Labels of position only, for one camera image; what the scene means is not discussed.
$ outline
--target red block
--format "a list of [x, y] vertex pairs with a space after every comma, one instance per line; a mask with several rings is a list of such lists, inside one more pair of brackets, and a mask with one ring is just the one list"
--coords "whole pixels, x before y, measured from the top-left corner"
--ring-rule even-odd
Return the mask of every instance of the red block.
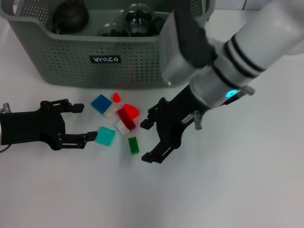
[[114, 101], [115, 103], [119, 103], [121, 101], [120, 96], [119, 96], [118, 93], [113, 94], [112, 101]]
[[130, 119], [128, 113], [122, 108], [122, 109], [119, 109], [117, 111], [120, 119], [122, 120], [122, 122], [124, 123], [124, 125], [131, 131], [133, 130], [136, 125], [135, 123], [133, 122], [132, 119]]
[[132, 105], [125, 104], [123, 105], [123, 109], [128, 113], [132, 120], [139, 116], [139, 110]]

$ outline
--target basket label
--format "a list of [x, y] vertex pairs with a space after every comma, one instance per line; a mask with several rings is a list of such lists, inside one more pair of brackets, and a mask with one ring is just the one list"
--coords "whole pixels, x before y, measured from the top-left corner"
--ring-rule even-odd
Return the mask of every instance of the basket label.
[[120, 56], [90, 56], [92, 63], [121, 63]]

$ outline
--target blue led light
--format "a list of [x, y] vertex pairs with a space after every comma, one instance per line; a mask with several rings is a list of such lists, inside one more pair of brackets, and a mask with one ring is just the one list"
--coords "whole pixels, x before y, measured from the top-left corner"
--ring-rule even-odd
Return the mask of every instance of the blue led light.
[[226, 97], [227, 98], [231, 98], [231, 97], [233, 97], [235, 94], [237, 94], [237, 90], [236, 89], [234, 89], [234, 90], [230, 90], [228, 93], [226, 93]]

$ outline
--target gray plastic basket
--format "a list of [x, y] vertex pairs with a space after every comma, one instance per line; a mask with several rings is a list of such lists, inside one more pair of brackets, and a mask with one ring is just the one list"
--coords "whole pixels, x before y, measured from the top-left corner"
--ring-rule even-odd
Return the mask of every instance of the gray plastic basket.
[[[90, 21], [78, 34], [50, 32], [52, 16], [64, 0], [0, 0], [0, 16], [7, 19], [41, 76], [49, 83], [102, 88], [166, 86], [159, 69], [159, 36], [143, 38], [97, 37], [104, 24], [121, 20], [121, 11], [144, 3], [166, 17], [173, 8], [189, 9], [205, 24], [214, 0], [85, 0]], [[119, 55], [119, 64], [92, 64], [90, 56]]]

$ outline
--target blue cube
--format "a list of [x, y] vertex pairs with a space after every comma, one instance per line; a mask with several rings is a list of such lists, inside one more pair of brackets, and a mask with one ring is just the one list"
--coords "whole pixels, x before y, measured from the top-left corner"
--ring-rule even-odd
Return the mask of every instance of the blue cube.
[[91, 106], [96, 109], [101, 114], [104, 114], [104, 112], [111, 106], [112, 101], [110, 101], [108, 98], [100, 94], [99, 97], [97, 97], [92, 103]]
[[95, 139], [95, 142], [105, 146], [111, 146], [115, 135], [116, 135], [116, 131], [113, 131], [106, 127], [101, 127]]

